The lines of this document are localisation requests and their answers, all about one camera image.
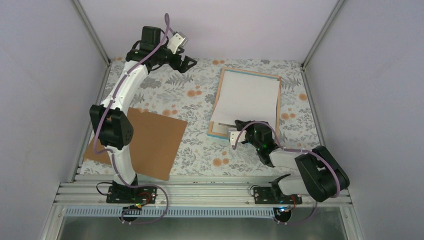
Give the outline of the brown backing board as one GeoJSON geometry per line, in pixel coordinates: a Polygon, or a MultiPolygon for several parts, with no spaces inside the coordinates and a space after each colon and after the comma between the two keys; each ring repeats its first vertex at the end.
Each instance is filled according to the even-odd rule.
{"type": "Polygon", "coordinates": [[[168,181],[186,127],[186,121],[152,112],[110,109],[83,157],[115,165],[114,180],[121,185],[136,174],[168,181]]]}

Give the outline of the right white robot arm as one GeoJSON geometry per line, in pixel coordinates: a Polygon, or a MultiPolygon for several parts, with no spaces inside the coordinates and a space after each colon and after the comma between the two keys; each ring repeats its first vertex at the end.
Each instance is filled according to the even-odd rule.
{"type": "Polygon", "coordinates": [[[330,151],[322,145],[311,150],[282,146],[276,131],[266,121],[235,120],[235,130],[229,131],[229,141],[254,147],[260,162],[271,168],[284,167],[299,172],[286,173],[271,181],[270,186],[255,187],[260,202],[289,204],[307,195],[322,203],[336,198],[350,186],[350,179],[330,151]]]}

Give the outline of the cream mat board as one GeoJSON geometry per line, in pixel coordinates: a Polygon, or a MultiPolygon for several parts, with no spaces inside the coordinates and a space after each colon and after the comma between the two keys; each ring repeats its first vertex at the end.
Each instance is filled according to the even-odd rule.
{"type": "Polygon", "coordinates": [[[221,122],[211,122],[211,130],[210,133],[216,136],[227,136],[229,129],[235,129],[235,125],[221,123],[221,122]]]}

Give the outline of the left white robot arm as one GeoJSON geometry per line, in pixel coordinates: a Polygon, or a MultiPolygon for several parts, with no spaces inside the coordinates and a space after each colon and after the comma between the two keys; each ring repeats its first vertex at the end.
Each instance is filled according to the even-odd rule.
{"type": "Polygon", "coordinates": [[[188,38],[181,32],[144,26],[141,39],[136,41],[125,57],[120,79],[110,94],[99,105],[89,109],[94,131],[93,151],[96,155],[108,154],[115,172],[111,185],[119,196],[131,203],[139,197],[137,174],[130,157],[130,142],[134,128],[128,119],[130,103],[136,89],[149,73],[164,65],[180,73],[197,64],[189,56],[182,56],[188,38]]]}

